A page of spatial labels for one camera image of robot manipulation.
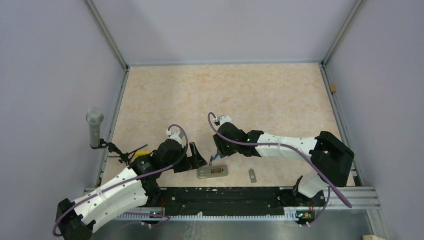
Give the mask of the grey battery cover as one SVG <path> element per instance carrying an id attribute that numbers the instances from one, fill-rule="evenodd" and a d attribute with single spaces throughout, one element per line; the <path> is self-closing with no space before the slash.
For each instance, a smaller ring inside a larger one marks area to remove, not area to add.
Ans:
<path id="1" fill-rule="evenodd" d="M 257 177 L 256 177 L 255 170 L 251 168 L 251 169 L 249 169 L 248 173 L 249 173 L 250 182 L 252 184 L 257 183 Z"/>

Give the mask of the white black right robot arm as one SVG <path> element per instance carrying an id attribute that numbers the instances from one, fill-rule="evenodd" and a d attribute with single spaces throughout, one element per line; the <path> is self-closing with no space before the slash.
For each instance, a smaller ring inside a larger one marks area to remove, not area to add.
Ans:
<path id="1" fill-rule="evenodd" d="M 330 188 L 348 207 L 351 203 L 340 189 L 347 186 L 355 153 L 335 135 L 322 131 L 317 137 L 284 137 L 259 130 L 244 132 L 227 122 L 214 129 L 214 142 L 220 157 L 281 157 L 304 161 L 312 172 L 300 177 L 293 188 L 293 200 L 307 206 L 318 192 Z"/>

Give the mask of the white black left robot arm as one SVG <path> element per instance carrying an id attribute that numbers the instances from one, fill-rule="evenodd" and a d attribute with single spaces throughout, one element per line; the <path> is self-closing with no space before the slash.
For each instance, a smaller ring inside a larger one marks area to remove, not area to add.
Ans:
<path id="1" fill-rule="evenodd" d="M 183 146 L 167 139 L 152 153 L 138 156 L 112 180 L 92 192 L 58 204 L 53 235 L 65 240 L 89 240 L 106 223 L 136 207 L 160 202 L 157 183 L 163 172 L 183 173 L 207 166 L 196 144 Z"/>

